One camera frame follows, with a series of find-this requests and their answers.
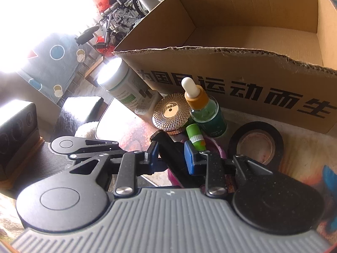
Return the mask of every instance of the cardboard box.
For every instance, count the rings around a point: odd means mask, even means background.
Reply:
[[[160,92],[190,76],[226,108],[321,133],[337,122],[331,0],[164,0],[115,51]]]

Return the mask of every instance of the red triangle pattern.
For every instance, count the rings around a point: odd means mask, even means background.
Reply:
[[[32,59],[32,58],[35,58],[35,57],[39,57],[39,55],[37,55],[33,50],[30,50],[28,55],[27,55],[27,58]]]

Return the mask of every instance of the small green bottle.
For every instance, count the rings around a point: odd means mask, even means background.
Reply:
[[[201,131],[197,124],[190,124],[188,127],[186,127],[186,132],[188,138],[191,140],[197,151],[206,150],[206,142],[203,139],[203,135],[201,134]]]
[[[226,131],[218,102],[209,97],[205,90],[196,85],[190,77],[183,78],[181,85],[185,89],[185,99],[191,107],[191,117],[209,137],[219,137]]]

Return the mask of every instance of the roll of tape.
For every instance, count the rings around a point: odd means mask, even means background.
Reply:
[[[246,155],[269,170],[278,170],[284,144],[275,127],[265,122],[250,122],[240,127],[230,139],[228,157]]]

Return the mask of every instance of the wall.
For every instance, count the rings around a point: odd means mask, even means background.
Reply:
[[[48,141],[61,108],[38,92],[16,72],[0,71],[0,105],[13,99],[35,103],[41,136]]]

